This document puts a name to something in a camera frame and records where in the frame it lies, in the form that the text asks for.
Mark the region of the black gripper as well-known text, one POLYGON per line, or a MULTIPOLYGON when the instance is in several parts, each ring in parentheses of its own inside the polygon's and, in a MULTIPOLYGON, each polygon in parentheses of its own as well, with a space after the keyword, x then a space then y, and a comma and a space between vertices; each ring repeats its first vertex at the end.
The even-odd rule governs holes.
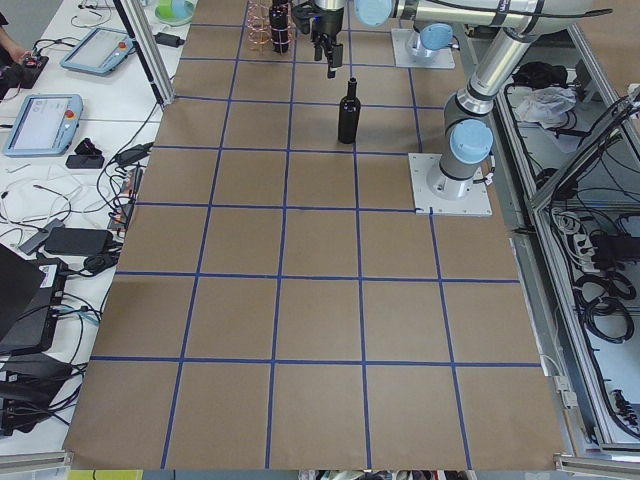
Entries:
POLYGON ((292 7, 292 19, 297 29, 312 38, 315 61, 323 59, 323 39, 329 42, 325 48, 328 78, 334 78, 343 65, 343 45, 337 43, 337 36, 342 29, 345 6, 345 0, 310 0, 292 7))

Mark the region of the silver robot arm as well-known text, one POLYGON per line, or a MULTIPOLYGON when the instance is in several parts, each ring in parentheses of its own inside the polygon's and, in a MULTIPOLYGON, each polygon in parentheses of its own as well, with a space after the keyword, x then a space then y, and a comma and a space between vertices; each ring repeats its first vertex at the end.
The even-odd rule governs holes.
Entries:
POLYGON ((420 28, 415 26, 408 48, 414 57, 427 59, 452 47, 453 38, 453 27, 447 23, 430 23, 420 28))
POLYGON ((357 1, 362 24, 379 26, 389 18, 435 23, 465 23, 499 30, 465 87, 445 107, 448 150, 430 175, 448 182, 470 182, 490 153, 493 134, 485 116, 499 88, 531 43, 597 16, 590 1, 357 1))

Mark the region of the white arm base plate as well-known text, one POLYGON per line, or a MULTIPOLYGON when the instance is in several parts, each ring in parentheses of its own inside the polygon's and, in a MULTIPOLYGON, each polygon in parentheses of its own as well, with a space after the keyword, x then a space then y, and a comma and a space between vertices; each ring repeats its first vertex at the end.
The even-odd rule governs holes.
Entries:
POLYGON ((480 167, 466 180, 440 169, 441 154, 409 153, 414 211, 418 215, 489 217, 492 208, 480 167))
POLYGON ((421 43, 420 34, 413 29, 391 30, 395 66, 398 68, 425 68, 453 70, 455 61, 451 43, 440 49, 429 49, 421 43))

